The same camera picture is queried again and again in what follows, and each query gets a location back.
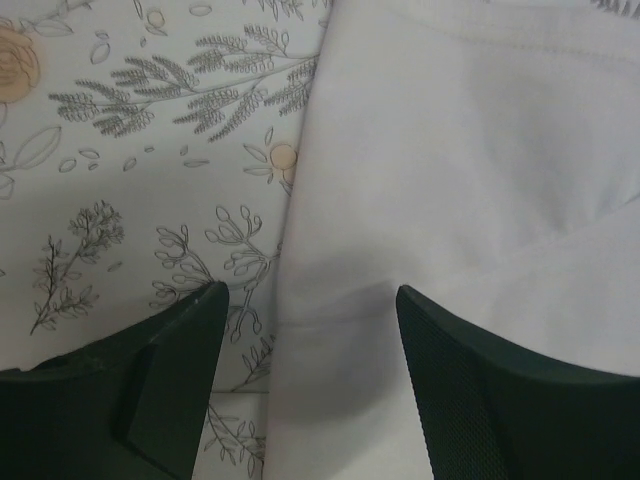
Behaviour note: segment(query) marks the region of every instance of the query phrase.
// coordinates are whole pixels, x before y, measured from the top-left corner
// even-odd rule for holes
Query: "peach rose illustration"
[[[38,58],[29,37],[0,25],[0,103],[26,97],[40,80]]]
[[[271,149],[269,153],[271,165],[282,172],[282,179],[293,185],[293,178],[296,174],[296,163],[298,162],[298,152],[291,145],[283,143]]]

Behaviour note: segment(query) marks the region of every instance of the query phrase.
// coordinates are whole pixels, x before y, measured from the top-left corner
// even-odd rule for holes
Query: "textured black surface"
[[[524,349],[410,287],[397,309],[436,480],[640,478],[640,379]]]
[[[54,358],[0,372],[3,480],[190,480],[228,291]]]

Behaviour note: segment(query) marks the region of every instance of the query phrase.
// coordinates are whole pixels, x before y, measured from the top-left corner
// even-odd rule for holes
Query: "floral patterned fabric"
[[[0,369],[227,282],[195,478],[261,475],[274,272],[329,9],[0,6]]]

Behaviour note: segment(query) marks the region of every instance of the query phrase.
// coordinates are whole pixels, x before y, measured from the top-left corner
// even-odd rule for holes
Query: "white fabric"
[[[279,271],[266,480],[428,478],[401,284],[640,375],[639,44],[591,8],[334,7]]]

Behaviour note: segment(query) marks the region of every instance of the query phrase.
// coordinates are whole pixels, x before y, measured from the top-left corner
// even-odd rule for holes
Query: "leaf sprig illustration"
[[[38,275],[34,283],[46,293],[44,303],[35,302],[36,321],[31,335],[38,327],[55,330],[59,318],[78,318],[88,315],[89,309],[98,300],[93,287],[88,285],[80,293],[74,293],[69,285],[82,278],[82,273],[72,268],[77,261],[95,265],[100,254],[113,244],[120,244],[124,230],[120,225],[120,214],[105,201],[97,202],[93,208],[83,208],[75,219],[69,222],[69,231],[80,243],[73,253],[65,251],[62,240],[54,241],[50,235],[42,251],[45,255],[39,259],[40,266],[34,269]]]
[[[304,16],[300,11],[300,7],[302,6],[302,2],[299,0],[256,0],[262,11],[264,12],[267,8],[271,10],[273,14],[274,20],[277,22],[280,17],[280,12],[284,13],[287,17],[291,17],[295,15],[300,20],[304,21]],[[247,0],[242,0],[244,5],[247,4]]]
[[[269,335],[269,340],[260,339],[261,350],[255,346],[250,349],[249,355],[242,355],[242,361],[249,371],[244,381],[231,390],[238,392],[244,390],[248,385],[268,376],[271,373],[271,355],[273,354],[273,344],[276,340],[274,335]]]
[[[273,255],[265,254],[252,240],[262,228],[262,219],[259,215],[253,215],[244,205],[240,208],[240,216],[245,223],[244,228],[231,218],[227,209],[218,206],[216,208],[216,217],[220,222],[218,228],[207,229],[204,232],[211,243],[240,247],[230,253],[229,259],[223,265],[224,270],[231,271],[234,277],[244,277],[239,282],[228,283],[230,290],[244,292],[242,303],[232,304],[229,307],[227,332],[231,330],[232,343],[236,343],[242,336],[242,325],[247,317],[253,319],[252,328],[255,334],[262,331],[262,322],[256,309],[251,306],[251,299],[255,289],[271,271],[273,262],[280,256],[281,249],[278,245]],[[171,283],[160,280],[153,282],[156,297],[159,300],[150,303],[152,308],[170,305],[198,290],[202,285],[214,281],[209,267],[191,248],[189,228],[186,225],[182,225],[179,232],[167,227],[158,227],[157,232],[160,243],[167,250],[156,251],[156,258],[162,261],[164,268],[179,269],[180,273],[174,273],[171,276]]]
[[[635,2],[631,0],[591,0],[591,3],[605,12],[640,20],[640,3],[634,5]]]
[[[115,86],[82,79],[76,85],[89,92],[52,93],[49,98],[60,103],[58,114],[65,120],[92,121],[100,133],[115,138],[146,128],[155,117],[153,105],[189,98],[189,112],[174,123],[195,123],[195,134],[218,127],[209,137],[215,142],[261,106],[281,105],[280,115],[288,115],[306,105],[318,55],[292,55],[289,42],[286,31],[245,25],[244,38],[214,34],[197,40],[196,46],[205,50],[191,56],[186,67],[158,55],[127,57],[129,68],[111,73]],[[218,70],[242,76],[200,87],[200,75]],[[267,78],[284,73],[286,88],[272,95],[261,88]]]
[[[238,417],[220,415],[209,405],[207,424],[213,432],[213,438],[206,443],[205,451],[219,445],[221,461],[228,459],[232,465],[238,466],[246,460],[249,478],[262,472],[267,439],[256,434],[253,421],[240,421]]]
[[[11,160],[8,160],[4,143],[0,141],[0,200],[9,200],[13,196],[15,179],[10,173],[30,170],[44,163],[58,148],[61,137],[59,126],[40,130],[22,142]]]

